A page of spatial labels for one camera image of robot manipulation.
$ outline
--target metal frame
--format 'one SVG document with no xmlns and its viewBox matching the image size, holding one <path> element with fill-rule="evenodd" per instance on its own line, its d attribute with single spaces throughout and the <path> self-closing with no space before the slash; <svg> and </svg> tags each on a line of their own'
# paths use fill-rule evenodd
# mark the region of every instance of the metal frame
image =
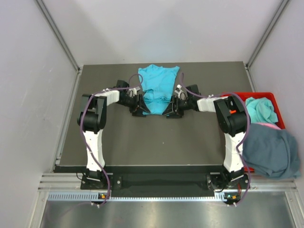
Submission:
<svg viewBox="0 0 304 228">
<path fill-rule="evenodd" d="M 57 38 L 59 44 L 61 45 L 61 47 L 63 48 L 64 52 L 66 53 L 68 59 L 70 60 L 71 64 L 73 65 L 73 67 L 75 68 L 75 70 L 79 71 L 80 67 L 77 64 L 76 60 L 74 59 L 70 49 L 68 48 L 65 40 L 63 39 L 59 29 L 56 26 L 56 23 L 54 22 L 52 16 L 50 15 L 47 7 L 45 6 L 45 3 L 43 2 L 43 0 L 34 0 L 38 6 L 38 8 L 41 10 L 41 12 L 43 13 L 43 16 L 45 17 L 45 19 L 47 20 L 51 30 L 53 31 L 55 37 Z"/>
<path fill-rule="evenodd" d="M 299 192 L 286 192 L 285 194 L 295 226 L 297 228 L 304 227 L 304 207 Z"/>
<path fill-rule="evenodd" d="M 293 179 L 282 181 L 266 179 L 262 176 L 251 174 L 251 188 L 249 192 L 260 191 L 280 191 L 297 192 L 296 184 Z M 102 192 L 106 190 L 81 190 L 81 180 L 75 173 L 44 173 L 38 187 L 39 192 Z"/>
<path fill-rule="evenodd" d="M 70 122 L 70 118 L 71 118 L 71 114 L 72 114 L 72 110 L 73 110 L 73 106 L 74 106 L 74 101 L 75 101 L 76 94 L 77 94 L 77 89 L 78 89 L 78 86 L 79 86 L 81 73 L 82 73 L 82 68 L 78 71 L 78 73 L 75 77 L 74 85 L 73 85 L 73 88 L 71 90 L 71 94 L 69 96 L 69 102 L 68 102 L 68 106 L 66 108 L 66 112 L 65 112 L 65 115 L 64 115 L 64 121 L 63 121 L 62 129 L 61 129 L 59 141 L 58 141 L 58 144 L 57 144 L 55 157 L 53 157 L 53 160 L 52 160 L 51 171 L 53 171 L 55 166 L 59 165 L 59 163 L 60 163 L 60 158 L 61 158 L 61 154 L 62 154 L 62 151 L 63 151 L 64 142 L 65 142 L 66 136 L 67 136 L 67 128 L 68 128 L 68 125 L 69 125 L 69 122 Z"/>
<path fill-rule="evenodd" d="M 250 70 L 250 68 L 248 68 L 246 66 L 246 64 L 244 64 L 244 67 L 245 67 L 245 70 L 246 70 L 246 73 L 247 73 L 247 77 L 248 77 L 248 80 L 249 80 L 252 92 L 256 92 L 257 91 L 257 87 L 256 87 L 256 84 L 255 84 L 255 82 L 253 80 L 253 77 L 252 77 L 252 74 L 251 74 L 251 70 Z"/>
<path fill-rule="evenodd" d="M 282 0 L 281 1 L 281 3 L 279 5 L 279 7 L 277 8 L 274 16 L 272 17 L 272 19 L 271 19 L 270 23 L 268 24 L 265 32 L 263 33 L 258 45 L 256 46 L 254 52 L 252 53 L 251 57 L 249 58 L 248 63 L 246 64 L 246 66 L 249 69 L 251 68 L 251 66 L 252 66 L 253 62 L 255 61 L 258 53 L 262 49 L 263 45 L 265 44 L 266 40 L 268 39 L 270 33 L 272 32 L 273 28 L 277 24 L 279 18 L 281 17 L 282 13 L 286 9 L 289 2 L 290 2 L 290 0 Z"/>
</svg>

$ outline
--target gray wall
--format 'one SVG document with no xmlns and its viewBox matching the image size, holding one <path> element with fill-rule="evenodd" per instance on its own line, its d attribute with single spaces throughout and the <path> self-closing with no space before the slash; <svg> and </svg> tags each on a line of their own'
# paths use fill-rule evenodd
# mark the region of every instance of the gray wall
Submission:
<svg viewBox="0 0 304 228">
<path fill-rule="evenodd" d="M 281 0 L 44 0 L 78 64 L 248 61 Z"/>
<path fill-rule="evenodd" d="M 0 7 L 0 227 L 25 227 L 75 80 L 33 0 Z"/>
<path fill-rule="evenodd" d="M 304 161 L 304 1 L 292 0 L 252 66 L 259 91 L 275 94 Z M 297 180 L 304 200 L 304 178 Z"/>
</svg>

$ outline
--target pink cloth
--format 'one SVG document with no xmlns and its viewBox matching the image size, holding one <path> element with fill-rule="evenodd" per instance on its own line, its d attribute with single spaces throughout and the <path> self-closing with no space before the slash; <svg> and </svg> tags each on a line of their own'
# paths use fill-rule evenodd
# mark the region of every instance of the pink cloth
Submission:
<svg viewBox="0 0 304 228">
<path fill-rule="evenodd" d="M 281 130 L 281 128 L 279 128 L 277 125 L 272 124 L 272 123 L 255 123 L 255 124 L 264 125 L 264 126 L 267 126 L 267 127 L 270 127 L 270 128 Z"/>
</svg>

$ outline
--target dark tabletop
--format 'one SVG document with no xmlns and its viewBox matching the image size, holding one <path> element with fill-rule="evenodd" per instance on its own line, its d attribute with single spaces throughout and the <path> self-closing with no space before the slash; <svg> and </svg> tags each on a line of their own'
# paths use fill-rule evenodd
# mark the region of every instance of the dark tabletop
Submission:
<svg viewBox="0 0 304 228">
<path fill-rule="evenodd" d="M 60 165 L 86 165 L 86 148 L 76 122 L 81 95 L 113 87 L 118 79 L 128 81 L 138 68 L 148 65 L 84 66 Z M 156 65 L 179 66 L 179 73 L 185 74 L 185 85 L 197 84 L 203 95 L 251 91 L 243 62 Z M 138 83 L 139 79 L 134 77 L 131 85 Z M 102 143 L 107 165 L 218 165 L 225 157 L 225 139 L 215 113 L 186 111 L 181 119 L 157 115 L 142 118 L 132 116 L 127 107 L 112 104 L 107 109 Z"/>
</svg>

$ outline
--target red plastic crate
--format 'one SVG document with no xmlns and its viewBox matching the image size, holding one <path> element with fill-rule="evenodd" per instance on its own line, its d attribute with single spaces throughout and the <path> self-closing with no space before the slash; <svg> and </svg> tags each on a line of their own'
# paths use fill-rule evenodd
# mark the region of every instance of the red plastic crate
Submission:
<svg viewBox="0 0 304 228">
<path fill-rule="evenodd" d="M 275 108 L 275 113 L 277 115 L 277 118 L 279 120 L 279 122 L 276 123 L 276 125 L 281 128 L 281 129 L 285 129 L 285 125 L 283 122 L 283 119 L 281 117 L 280 114 L 280 110 L 279 107 L 277 106 L 276 103 L 276 99 L 275 96 L 272 93 L 254 93 L 254 92 L 246 92 L 246 93 L 236 93 L 237 95 L 239 95 L 239 97 L 245 102 L 247 98 L 253 97 L 255 99 L 257 98 L 262 98 L 262 97 L 266 97 L 267 99 L 271 100 L 274 108 Z"/>
</svg>

